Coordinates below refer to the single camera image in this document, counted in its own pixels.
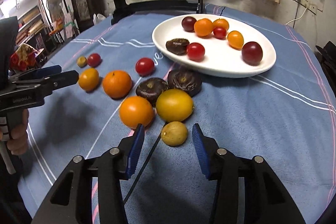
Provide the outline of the person's left hand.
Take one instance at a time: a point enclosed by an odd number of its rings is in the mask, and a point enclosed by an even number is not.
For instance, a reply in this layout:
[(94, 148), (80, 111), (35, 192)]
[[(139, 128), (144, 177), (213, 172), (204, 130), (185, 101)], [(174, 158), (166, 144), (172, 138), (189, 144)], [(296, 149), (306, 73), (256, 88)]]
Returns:
[(22, 123), (17, 125), (12, 131), (10, 139), (7, 142), (7, 148), (12, 155), (23, 155), (28, 149), (28, 135), (27, 128), (29, 123), (29, 111), (27, 109), (23, 110), (22, 113)]

